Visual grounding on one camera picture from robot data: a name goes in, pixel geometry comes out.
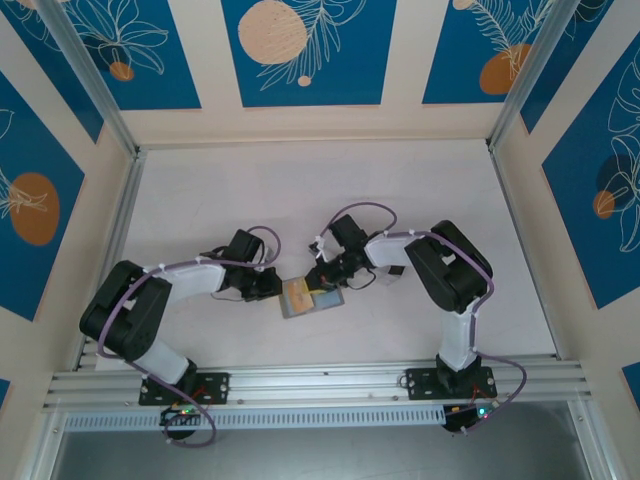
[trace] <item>orange circle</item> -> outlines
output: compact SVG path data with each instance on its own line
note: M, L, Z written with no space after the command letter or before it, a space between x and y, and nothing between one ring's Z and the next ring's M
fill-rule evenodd
M613 215L615 207L616 200L613 198L613 194L606 190L598 192L596 198L593 199L593 210L596 212L596 215L603 220Z
M46 197L37 202L39 208L34 208L28 204L29 198L22 198L23 194L29 195L34 201L42 195ZM16 204L10 210L10 215L13 228L20 238L38 247L49 243L56 234L60 220L60 201L53 183L39 173L23 173L13 181L9 198Z
M531 45L521 44L500 52L489 60L480 74L480 88L487 95L504 95L509 93L517 73L529 55Z
M113 62L109 65L109 72L116 80L120 80L121 82L130 82L133 80L133 68L126 63Z

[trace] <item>black wire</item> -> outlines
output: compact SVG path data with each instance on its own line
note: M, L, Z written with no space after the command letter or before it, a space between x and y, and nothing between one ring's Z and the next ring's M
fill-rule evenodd
M369 285L371 285L373 282L375 282L375 281L376 281L376 279L378 278L378 277L377 277L377 275L375 274L375 272L372 272L372 271L371 271L371 270L369 270L368 268L367 268L367 272L369 272L371 275L373 275L373 278L371 279L371 281L370 281L369 283L366 283L366 284L364 284L364 285L363 285L363 286L361 286L361 287L354 288L354 287L352 287L351 285L349 285L349 282L347 282L347 287L349 287L351 290L364 290L364 289L365 289L365 288L367 288Z

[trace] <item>ventilation grille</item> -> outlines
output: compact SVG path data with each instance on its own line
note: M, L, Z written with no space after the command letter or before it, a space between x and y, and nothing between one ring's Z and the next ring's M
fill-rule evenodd
M310 408L278 410L233 410L212 414L219 430L278 428L381 427L399 425L443 425L444 409L437 405L367 408ZM66 432L158 431L158 412L74 413ZM172 430L208 429L200 417Z

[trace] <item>black mounting bracket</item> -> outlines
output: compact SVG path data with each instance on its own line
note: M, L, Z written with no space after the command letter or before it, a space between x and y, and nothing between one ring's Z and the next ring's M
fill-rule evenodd
M474 369L455 391L447 389L442 383L438 368L409 368L405 375L409 400L468 400L473 398L476 387L490 398L498 396L493 371L489 367Z
M200 393L194 398L201 405L226 405L229 395L228 373L196 373L192 385L194 391L190 395ZM138 403L142 406L170 406L174 403L185 404L182 397L167 390L149 378L142 380Z

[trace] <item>peach circle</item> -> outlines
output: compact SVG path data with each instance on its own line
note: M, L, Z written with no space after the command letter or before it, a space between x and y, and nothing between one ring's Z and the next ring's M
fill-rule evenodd
M244 51L263 65L293 60L307 45L307 29L284 2L262 0L240 19L238 36Z
M475 0L453 0L451 2L453 4L453 8L456 10L466 10L471 5L473 5Z
M308 77L306 75L301 76L298 79L298 85L300 85L301 87L308 87L309 85L311 85L311 77Z
M516 64L516 69L519 72L524 60L527 58L527 55L529 55L529 50L531 50L531 45L514 45L509 48L509 50L500 52L489 60L480 74L480 88L482 91L487 95L504 95L505 93L509 93L515 80L515 76L511 78L512 72L509 54L519 55Z

